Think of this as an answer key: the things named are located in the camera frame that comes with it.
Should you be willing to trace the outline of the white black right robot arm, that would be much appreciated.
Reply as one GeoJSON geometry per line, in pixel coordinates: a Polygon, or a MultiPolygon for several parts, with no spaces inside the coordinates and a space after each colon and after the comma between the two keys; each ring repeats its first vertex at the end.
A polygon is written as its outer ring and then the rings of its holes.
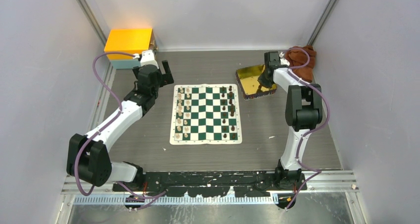
{"type": "Polygon", "coordinates": [[[308,137],[323,118],[320,86],[298,77],[276,51],[264,53],[264,67],[258,82],[265,88],[278,85],[287,93],[285,120],[289,132],[274,175],[274,184],[286,190],[301,181],[301,159],[308,137]]]}

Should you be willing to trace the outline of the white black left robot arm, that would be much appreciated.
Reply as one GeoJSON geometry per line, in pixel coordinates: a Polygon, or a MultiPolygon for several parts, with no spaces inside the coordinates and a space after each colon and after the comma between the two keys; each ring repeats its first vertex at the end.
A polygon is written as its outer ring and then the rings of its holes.
{"type": "Polygon", "coordinates": [[[147,64],[133,68],[135,87],[117,110],[98,128],[85,135],[74,134],[69,141],[66,171],[93,186],[125,182],[133,191],[145,183],[143,168],[129,162],[112,162],[109,151],[118,138],[153,107],[161,87],[174,82],[168,61],[163,68],[147,64]]]}

